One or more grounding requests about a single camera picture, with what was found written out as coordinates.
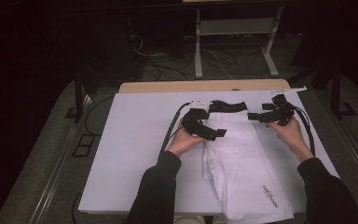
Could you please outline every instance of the table leg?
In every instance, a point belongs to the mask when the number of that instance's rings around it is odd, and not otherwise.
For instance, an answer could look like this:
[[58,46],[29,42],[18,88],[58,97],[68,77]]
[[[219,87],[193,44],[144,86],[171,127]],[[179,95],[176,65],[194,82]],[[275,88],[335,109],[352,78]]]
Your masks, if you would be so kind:
[[196,68],[196,78],[202,78],[202,64],[200,55],[200,11],[197,10],[196,22],[196,54],[194,55],[194,65]]
[[274,22],[272,23],[271,30],[269,31],[269,34],[268,34],[267,45],[262,50],[264,60],[266,61],[269,73],[271,74],[272,77],[277,77],[279,74],[278,74],[277,68],[275,67],[274,62],[272,61],[272,58],[271,58],[271,55],[269,54],[269,52],[271,51],[272,43],[274,42],[274,38],[275,38],[275,35],[278,30],[282,12],[283,12],[283,7],[279,7],[276,15],[274,17]]

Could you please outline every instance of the gray carpet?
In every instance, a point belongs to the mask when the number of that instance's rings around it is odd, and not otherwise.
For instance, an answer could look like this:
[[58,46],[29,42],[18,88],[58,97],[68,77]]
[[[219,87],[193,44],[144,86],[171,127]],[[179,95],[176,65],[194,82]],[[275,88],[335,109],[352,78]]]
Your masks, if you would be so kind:
[[[249,36],[206,39],[203,42],[203,48],[213,52],[220,59],[227,57],[222,61],[222,66],[226,73],[234,79],[270,78],[269,71],[258,51],[265,41],[265,38]],[[287,36],[275,41],[271,55],[280,72],[280,78],[287,79],[302,71],[302,68],[290,65],[300,41],[301,37],[298,36]],[[191,45],[188,46],[189,50],[185,57],[165,56],[148,60],[151,63],[145,67],[141,81],[184,80],[184,74],[188,75],[187,79],[194,79],[192,48]],[[203,79],[230,79],[220,68],[220,64],[213,61],[214,56],[209,51],[202,52]],[[230,57],[229,53],[236,54],[236,57]],[[180,72],[168,68],[160,69],[163,70],[161,72],[153,63],[181,69]],[[347,127],[358,146],[358,90],[350,80],[342,78],[341,100],[349,102],[357,116],[337,120],[328,106],[330,87],[324,91],[313,90],[310,85],[313,77],[314,74],[304,77],[292,87],[306,85],[309,88],[308,91],[301,92],[299,96],[338,174],[358,202],[358,164],[352,156],[351,146],[338,127],[341,125]],[[101,89],[97,94],[91,96],[85,103],[85,114],[89,113],[89,116],[83,116],[83,119],[75,124],[72,119],[64,118],[67,109],[75,103],[73,88],[72,83],[62,92],[57,104],[52,109],[48,122],[1,211],[0,224],[72,223],[73,215],[76,223],[122,223],[122,216],[97,216],[76,211],[81,197],[79,191],[86,184],[100,140],[99,137],[95,137],[88,157],[71,156],[81,135],[88,134],[85,128],[86,118],[87,128],[90,132],[102,133],[113,100],[112,96],[117,90]],[[82,144],[87,144],[89,140],[87,136],[84,136]],[[85,154],[86,151],[86,147],[79,147],[77,153]],[[48,185],[52,175],[57,176],[53,179],[55,185]],[[41,198],[46,199],[45,206],[38,206]],[[42,211],[37,213],[40,216],[33,216],[36,208],[39,208],[39,212]],[[298,215],[295,219],[279,223],[303,223],[304,219],[304,216]]]

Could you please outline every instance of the floor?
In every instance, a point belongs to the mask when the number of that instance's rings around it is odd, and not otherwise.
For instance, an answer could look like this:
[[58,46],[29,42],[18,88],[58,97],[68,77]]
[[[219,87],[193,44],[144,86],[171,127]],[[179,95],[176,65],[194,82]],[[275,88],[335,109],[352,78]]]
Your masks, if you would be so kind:
[[[288,35],[276,39],[271,55],[279,78],[288,79],[303,70],[291,65],[301,38]],[[193,40],[185,39],[184,56],[147,52],[149,56],[139,81],[195,80]],[[264,36],[218,36],[201,41],[203,80],[270,78],[260,53],[267,41]],[[315,75],[302,78],[292,87],[308,88],[299,96],[337,172],[358,202],[358,89],[349,79],[342,78],[341,101],[349,102],[357,116],[337,119],[329,108],[330,85],[323,91],[314,90],[310,83]],[[104,88],[87,96],[85,116],[74,123],[64,118],[68,108],[75,105],[74,84],[63,90],[7,198],[0,224],[122,223],[123,216],[92,216],[76,210],[98,148],[98,134],[103,132],[117,91]],[[88,150],[89,155],[84,158],[73,154],[87,155]],[[298,214],[295,219],[279,223],[303,223],[304,219],[304,215]]]

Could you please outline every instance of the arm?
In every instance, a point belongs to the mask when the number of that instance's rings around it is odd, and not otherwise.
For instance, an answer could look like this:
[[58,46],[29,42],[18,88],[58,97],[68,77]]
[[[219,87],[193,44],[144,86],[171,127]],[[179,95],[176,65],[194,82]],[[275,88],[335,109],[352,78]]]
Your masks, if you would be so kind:
[[173,223],[175,178],[182,164],[179,158],[194,145],[204,141],[179,127],[168,150],[158,158],[156,166],[145,171],[126,224]]
[[358,223],[358,207],[351,193],[310,153],[298,121],[291,117],[286,126],[276,123],[269,123],[268,126],[275,130],[300,161],[297,170],[305,183],[309,223]]

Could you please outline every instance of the wire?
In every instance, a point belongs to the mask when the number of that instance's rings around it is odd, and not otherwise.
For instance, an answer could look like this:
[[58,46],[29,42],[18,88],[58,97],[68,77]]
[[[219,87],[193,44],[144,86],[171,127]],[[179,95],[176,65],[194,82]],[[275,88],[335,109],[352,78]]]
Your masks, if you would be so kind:
[[75,210],[76,210],[76,203],[77,203],[77,200],[79,199],[80,197],[80,194],[83,192],[83,189],[84,189],[84,186],[79,190],[79,192],[77,193],[75,199],[74,199],[74,202],[72,203],[72,222],[74,224],[76,224],[76,216],[75,216]]
[[234,53],[229,53],[229,52],[226,51],[226,50],[221,50],[221,49],[224,49],[224,48],[222,47],[222,44],[221,44],[219,41],[211,41],[211,42],[215,43],[215,44],[220,48],[219,51],[222,51],[223,53],[230,55],[230,56],[228,56],[228,57],[226,57],[226,58],[224,58],[224,59],[227,59],[227,58],[229,58],[229,57],[241,56],[241,55],[251,55],[251,54],[255,54],[255,53],[257,53],[258,51],[260,51],[260,49],[263,48],[263,47],[261,47],[261,46],[265,46],[265,45],[267,44],[267,41],[266,41],[266,43],[264,43],[264,44],[262,44],[260,47],[258,47],[256,51],[253,51],[253,52],[250,52],[250,53],[241,53],[241,54],[240,54],[240,52],[241,52],[243,49],[245,49],[245,46],[246,46],[246,44],[248,43],[247,41],[242,41],[241,46],[240,46],[239,48],[237,48],[237,50],[236,50]]
[[181,107],[179,107],[178,111],[176,111],[175,116],[173,116],[170,128],[168,129],[167,133],[165,134],[164,142],[162,143],[162,147],[161,147],[161,150],[159,151],[158,156],[160,156],[165,151],[165,148],[167,147],[168,142],[170,141],[170,139],[172,137],[171,132],[172,132],[173,127],[175,126],[176,121],[179,118],[180,112],[182,111],[183,107],[185,107],[187,105],[190,105],[190,103],[185,103],[185,104],[181,105]]
[[229,75],[229,74],[226,72],[225,68],[223,67],[223,65],[222,65],[222,63],[221,63],[221,61],[220,61],[220,59],[219,59],[213,52],[211,52],[210,50],[207,50],[207,49],[203,49],[203,50],[204,50],[204,51],[207,51],[207,52],[209,52],[209,53],[211,53],[211,54],[216,58],[216,60],[219,62],[220,67],[222,68],[223,72],[224,72],[229,78],[234,79],[231,75]]
[[304,110],[298,108],[297,106],[295,106],[295,111],[297,112],[298,116],[301,118],[302,122],[304,123],[305,129],[308,134],[308,138],[310,140],[310,152],[313,154],[313,156],[315,156],[315,144],[313,141],[312,131],[310,130],[310,118],[304,112]]
[[[185,80],[188,80],[188,77],[189,75],[185,74],[184,72],[180,71],[179,69],[177,68],[172,68],[172,67],[169,67],[169,66],[165,66],[165,65],[160,65],[160,64],[156,64],[156,63],[148,63],[149,65],[153,65],[153,66],[156,66],[156,67],[160,67],[160,68],[164,68],[164,69],[168,69],[168,70],[173,70],[177,73],[179,73],[181,75],[181,77],[184,77]],[[168,77],[167,74],[165,74],[165,77],[167,79],[171,79],[171,80],[180,80],[181,77],[179,78],[173,78],[173,77]]]
[[[187,63],[186,63],[184,66],[178,67],[178,68],[174,68],[174,69],[176,69],[176,70],[181,70],[181,69],[188,68],[188,67],[191,65],[191,63],[193,62],[193,58],[194,58],[194,53],[191,54],[190,59],[187,61]],[[178,58],[170,59],[170,60],[168,60],[168,61],[159,61],[159,62],[154,62],[154,61],[152,62],[152,60],[148,60],[148,61],[149,61],[150,63],[157,64],[157,63],[172,62],[172,61],[176,61],[176,60],[178,60]]]
[[170,139],[177,133],[179,130],[183,129],[183,126],[178,128],[173,134],[171,134]]
[[[228,57],[226,57],[226,58],[219,58],[218,60],[216,60],[216,57],[215,57],[215,56],[214,56],[214,57],[209,57],[209,54],[203,55],[203,56],[204,56],[204,60],[205,60],[208,64],[210,64],[211,66],[213,66],[213,67],[220,67],[220,65],[219,65],[219,66],[216,66],[216,65],[214,65],[213,63],[209,62],[208,59],[211,59],[211,60],[213,60],[213,61],[215,61],[215,62],[220,62],[221,64],[223,64],[223,65],[225,66],[225,68],[229,68],[231,65],[236,64],[237,61],[238,61],[238,60],[237,60],[237,57],[236,57],[234,54],[230,54],[230,53],[228,53],[228,54],[229,54]],[[228,59],[230,59],[230,58],[233,58],[233,59],[234,59],[234,62],[233,62],[233,63],[228,60]]]
[[101,105],[102,103],[108,101],[109,99],[113,98],[114,96],[115,96],[115,95],[111,95],[111,96],[109,96],[109,97],[106,97],[105,99],[103,99],[100,103],[98,103],[96,106],[94,106],[94,107],[89,111],[89,113],[88,113],[87,116],[86,116],[86,120],[84,121],[84,128],[86,129],[86,132],[88,132],[89,134],[95,135],[95,136],[102,136],[101,133],[94,133],[94,132],[90,131],[89,126],[88,126],[88,120],[89,120],[89,117],[90,117],[91,112],[92,112],[95,108],[97,108],[97,107],[98,107],[99,105]]
[[153,64],[145,64],[145,65],[146,65],[146,66],[151,66],[151,67],[156,68],[156,69],[158,70],[158,76],[157,76],[157,77],[154,75],[154,73],[152,73],[152,72],[150,72],[150,71],[148,71],[148,70],[145,70],[145,72],[146,72],[146,73],[149,73],[149,74],[151,74],[153,77],[155,77],[155,78],[156,78],[155,81],[161,81],[161,75],[162,75],[161,69],[160,69],[158,66],[155,66],[155,65],[153,65]]
[[183,58],[183,55],[189,52],[195,52],[195,49],[186,48],[182,51],[182,53],[160,53],[160,54],[148,55],[150,57],[148,57],[147,60],[153,63],[168,63]]
[[142,39],[140,36],[138,36],[138,35],[132,35],[131,37],[138,37],[138,39],[141,41],[141,44],[140,44],[140,46],[138,47],[138,49],[134,49],[134,51],[135,51],[136,53],[138,53],[139,55],[146,56],[147,53],[146,53],[145,51],[143,51],[143,52],[140,52],[140,51],[139,51],[139,50],[141,50],[142,46],[144,45],[143,39]]

